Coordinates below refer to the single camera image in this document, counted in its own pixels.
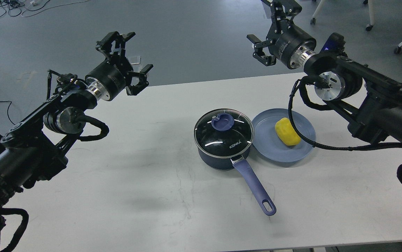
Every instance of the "white chair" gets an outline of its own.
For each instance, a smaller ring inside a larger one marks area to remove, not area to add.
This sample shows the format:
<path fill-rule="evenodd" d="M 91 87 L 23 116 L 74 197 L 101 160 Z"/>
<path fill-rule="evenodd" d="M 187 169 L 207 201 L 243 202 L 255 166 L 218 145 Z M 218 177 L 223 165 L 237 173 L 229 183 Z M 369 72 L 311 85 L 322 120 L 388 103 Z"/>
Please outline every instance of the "white chair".
<path fill-rule="evenodd" d="M 316 17 L 318 16 L 319 12 L 323 8 L 324 3 L 326 3 L 326 0 L 321 0 L 321 2 L 319 2 L 318 7 L 316 8 L 315 12 L 313 13 L 310 24 L 312 24 L 312 25 L 316 24 Z M 374 24 L 375 24 L 373 0 L 364 0 L 363 4 L 369 6 L 369 24 L 366 26 L 366 30 L 369 32 L 370 30 L 372 30 L 372 27 L 374 27 Z"/>

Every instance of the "yellow sponge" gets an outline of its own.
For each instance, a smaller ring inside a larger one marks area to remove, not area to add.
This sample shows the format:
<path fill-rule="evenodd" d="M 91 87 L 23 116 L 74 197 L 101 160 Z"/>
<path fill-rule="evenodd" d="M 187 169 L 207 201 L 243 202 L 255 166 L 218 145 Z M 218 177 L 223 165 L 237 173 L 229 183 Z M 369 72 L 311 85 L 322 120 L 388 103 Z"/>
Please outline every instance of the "yellow sponge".
<path fill-rule="evenodd" d="M 288 118 L 280 119 L 274 126 L 274 129 L 276 130 L 280 140 L 282 140 L 285 145 L 293 146 L 300 142 L 300 137 L 294 131 Z"/>

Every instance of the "lid knob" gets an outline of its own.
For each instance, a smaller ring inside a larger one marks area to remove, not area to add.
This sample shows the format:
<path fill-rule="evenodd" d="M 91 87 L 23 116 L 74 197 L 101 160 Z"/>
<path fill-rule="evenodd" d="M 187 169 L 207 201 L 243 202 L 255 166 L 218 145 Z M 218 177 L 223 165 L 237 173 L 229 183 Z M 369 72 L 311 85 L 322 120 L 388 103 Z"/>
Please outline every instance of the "lid knob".
<path fill-rule="evenodd" d="M 228 131 L 234 125 L 234 118 L 228 113 L 219 113 L 212 117 L 211 123 L 217 131 Z"/>

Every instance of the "pot handle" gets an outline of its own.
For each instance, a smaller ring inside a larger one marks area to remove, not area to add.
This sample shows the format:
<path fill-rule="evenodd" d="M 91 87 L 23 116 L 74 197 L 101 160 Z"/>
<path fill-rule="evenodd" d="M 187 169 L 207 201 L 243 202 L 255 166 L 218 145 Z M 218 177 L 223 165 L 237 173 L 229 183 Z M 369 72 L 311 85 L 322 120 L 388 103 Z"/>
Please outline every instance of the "pot handle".
<path fill-rule="evenodd" d="M 233 161 L 233 166 L 244 177 L 244 180 L 254 194 L 254 197 L 256 198 L 263 212 L 268 216 L 274 215 L 276 213 L 276 207 L 274 206 L 274 203 L 266 192 L 265 188 L 263 188 L 262 183 L 260 183 L 258 180 L 248 161 L 246 161 L 244 158 L 240 158 L 237 161 Z M 266 210 L 266 207 L 263 203 L 267 203 L 269 207 L 271 207 L 271 210 Z"/>

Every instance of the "handle hole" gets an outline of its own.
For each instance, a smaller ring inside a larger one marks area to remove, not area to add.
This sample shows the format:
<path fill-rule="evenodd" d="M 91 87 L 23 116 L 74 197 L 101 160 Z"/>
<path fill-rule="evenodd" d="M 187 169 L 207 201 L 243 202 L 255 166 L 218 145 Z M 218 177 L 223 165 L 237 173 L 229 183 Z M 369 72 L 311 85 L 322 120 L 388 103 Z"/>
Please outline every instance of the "handle hole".
<path fill-rule="evenodd" d="M 263 201 L 262 203 L 263 203 L 263 206 L 265 207 L 265 209 L 266 209 L 268 212 L 273 211 L 273 207 L 271 207 L 271 205 L 270 205 L 270 203 L 269 203 L 268 201 Z"/>

